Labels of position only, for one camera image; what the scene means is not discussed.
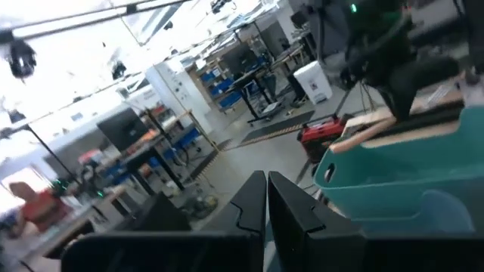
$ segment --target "black floor mat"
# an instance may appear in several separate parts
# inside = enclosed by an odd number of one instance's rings
[[[221,142],[220,144],[217,144],[217,148],[219,150],[224,150],[232,141],[232,139],[226,140]],[[190,176],[186,178],[183,183],[188,184],[191,183],[192,181],[196,180],[198,176],[207,168],[210,163],[219,155],[217,150],[212,151],[203,161],[190,173]]]
[[[307,113],[294,116],[293,118],[286,119],[282,122],[252,131],[242,140],[239,147],[299,130],[301,129],[303,123],[308,122],[311,119],[314,113],[315,111],[312,110]]]

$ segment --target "teal plastic bin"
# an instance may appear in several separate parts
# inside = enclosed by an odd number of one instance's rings
[[[314,176],[348,218],[408,217],[428,190],[456,196],[484,227],[484,108],[466,108],[454,133],[383,147],[326,152]]]
[[[473,220],[467,208],[456,197],[429,190],[420,201],[420,211],[408,218],[372,218],[352,220],[366,234],[427,235],[433,233],[473,233]]]

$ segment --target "window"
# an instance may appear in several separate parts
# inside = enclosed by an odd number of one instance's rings
[[[10,191],[10,184],[23,181],[31,186],[35,192],[41,192],[49,187],[50,182],[42,177],[33,167],[24,168],[2,180],[0,187],[0,214],[15,209],[25,202],[14,196]]]

